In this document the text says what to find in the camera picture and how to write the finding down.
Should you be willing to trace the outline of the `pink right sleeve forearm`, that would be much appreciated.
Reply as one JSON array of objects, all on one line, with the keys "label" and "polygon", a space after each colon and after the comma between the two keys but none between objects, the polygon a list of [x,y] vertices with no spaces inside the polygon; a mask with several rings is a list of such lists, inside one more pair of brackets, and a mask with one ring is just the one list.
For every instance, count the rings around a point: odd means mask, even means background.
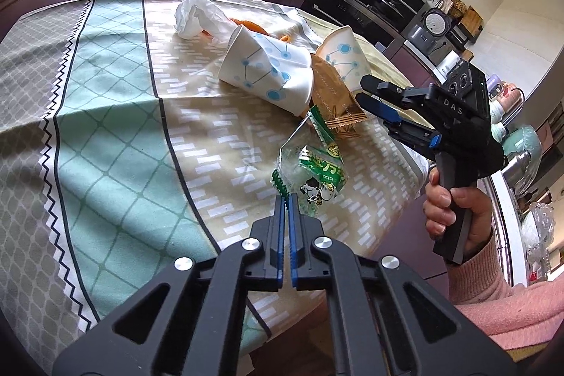
[{"label": "pink right sleeve forearm", "polygon": [[507,351],[545,345],[563,321],[563,278],[509,285],[495,239],[465,263],[447,267],[448,299]]}]

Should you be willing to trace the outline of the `person's right hand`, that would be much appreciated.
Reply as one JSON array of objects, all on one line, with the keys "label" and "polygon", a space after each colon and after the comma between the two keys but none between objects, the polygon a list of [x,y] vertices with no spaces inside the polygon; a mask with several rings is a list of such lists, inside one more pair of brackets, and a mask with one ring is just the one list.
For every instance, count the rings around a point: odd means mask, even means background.
[{"label": "person's right hand", "polygon": [[476,187],[452,188],[448,191],[440,185],[437,167],[430,170],[424,187],[427,198],[423,203],[423,214],[427,221],[425,229],[433,240],[443,237],[447,227],[456,221],[453,206],[471,212],[470,230],[465,242],[464,257],[469,260],[480,252],[491,238],[492,204],[490,198]]}]

